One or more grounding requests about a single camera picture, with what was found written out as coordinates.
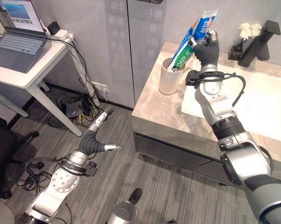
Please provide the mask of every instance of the office chair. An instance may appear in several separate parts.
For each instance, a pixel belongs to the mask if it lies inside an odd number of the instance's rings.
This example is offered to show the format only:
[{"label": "office chair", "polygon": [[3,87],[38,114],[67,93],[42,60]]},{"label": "office chair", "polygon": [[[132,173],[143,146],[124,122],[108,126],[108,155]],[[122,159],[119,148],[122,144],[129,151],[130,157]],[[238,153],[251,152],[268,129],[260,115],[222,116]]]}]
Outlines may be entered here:
[{"label": "office chair", "polygon": [[36,138],[38,136],[38,132],[30,132],[20,141],[17,141],[16,135],[7,128],[7,122],[0,118],[0,198],[8,199],[12,196],[10,190],[4,192],[7,165],[13,163],[25,166],[22,161],[14,160],[13,155],[20,149],[23,143],[30,138]]}]

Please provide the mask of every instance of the cabinet drawer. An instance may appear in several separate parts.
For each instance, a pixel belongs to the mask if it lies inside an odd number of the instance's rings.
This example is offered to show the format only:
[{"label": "cabinet drawer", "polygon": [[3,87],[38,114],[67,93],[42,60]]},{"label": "cabinet drawer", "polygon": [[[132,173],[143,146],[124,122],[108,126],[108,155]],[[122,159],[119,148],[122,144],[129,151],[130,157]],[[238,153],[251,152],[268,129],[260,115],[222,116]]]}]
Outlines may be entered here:
[{"label": "cabinet drawer", "polygon": [[229,181],[229,179],[223,169],[222,163],[219,163],[216,161],[208,162],[199,167],[194,167],[192,169],[192,171],[195,173],[201,174],[203,176],[209,177],[213,180],[219,181],[221,183],[225,183],[228,185],[236,186],[238,188],[242,188],[241,186],[235,185]]},{"label": "cabinet drawer", "polygon": [[192,168],[210,162],[211,159],[194,154],[188,150],[135,134],[137,151],[158,160],[192,170]]}]

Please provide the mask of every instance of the blue toothpaste tube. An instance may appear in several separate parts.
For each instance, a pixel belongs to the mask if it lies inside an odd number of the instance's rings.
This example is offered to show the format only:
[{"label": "blue toothpaste tube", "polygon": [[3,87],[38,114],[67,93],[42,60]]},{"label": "blue toothpaste tube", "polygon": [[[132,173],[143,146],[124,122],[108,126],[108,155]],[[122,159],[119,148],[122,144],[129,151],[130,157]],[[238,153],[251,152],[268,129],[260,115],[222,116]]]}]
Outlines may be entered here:
[{"label": "blue toothpaste tube", "polygon": [[172,61],[169,63],[167,69],[172,71],[177,71],[181,68],[193,55],[193,49],[188,44],[190,36],[194,36],[194,39],[198,43],[202,43],[207,31],[209,30],[215,16],[217,15],[218,9],[214,11],[204,11],[203,15],[199,20],[194,23],[192,27],[186,33],[180,47],[177,52],[174,54]]}]

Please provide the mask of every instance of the gray cabinet door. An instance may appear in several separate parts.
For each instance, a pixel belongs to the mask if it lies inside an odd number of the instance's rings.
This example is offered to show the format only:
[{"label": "gray cabinet door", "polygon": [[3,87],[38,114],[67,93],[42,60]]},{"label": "gray cabinet door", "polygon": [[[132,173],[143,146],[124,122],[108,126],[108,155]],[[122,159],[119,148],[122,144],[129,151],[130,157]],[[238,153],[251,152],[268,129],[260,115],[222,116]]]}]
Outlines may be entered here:
[{"label": "gray cabinet door", "polygon": [[135,135],[137,151],[164,162],[192,170],[194,167],[212,161],[164,142]]}]

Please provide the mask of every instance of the marble countertop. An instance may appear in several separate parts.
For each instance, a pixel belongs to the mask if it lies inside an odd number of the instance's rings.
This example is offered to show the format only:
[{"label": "marble countertop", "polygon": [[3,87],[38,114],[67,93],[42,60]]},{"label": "marble countertop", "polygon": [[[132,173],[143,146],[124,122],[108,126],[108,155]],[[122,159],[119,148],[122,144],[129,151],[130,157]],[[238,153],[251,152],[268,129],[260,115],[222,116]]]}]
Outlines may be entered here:
[{"label": "marble countertop", "polygon": [[[172,57],[177,49],[178,44],[176,43],[164,43],[132,113],[133,130],[219,160],[222,152],[219,150],[217,139],[206,120],[181,112],[186,90],[185,77],[187,72],[183,74],[176,93],[167,96],[158,90],[162,62]],[[187,68],[192,67],[195,59],[193,56],[186,63],[185,71]],[[228,60],[227,54],[220,53],[218,64],[281,78],[281,66],[259,60],[254,60],[249,68],[243,68],[237,65],[237,61]],[[276,116],[280,116],[279,111],[276,111]],[[262,136],[258,133],[251,134],[259,145],[270,152],[275,161],[281,162],[280,140]]]}]

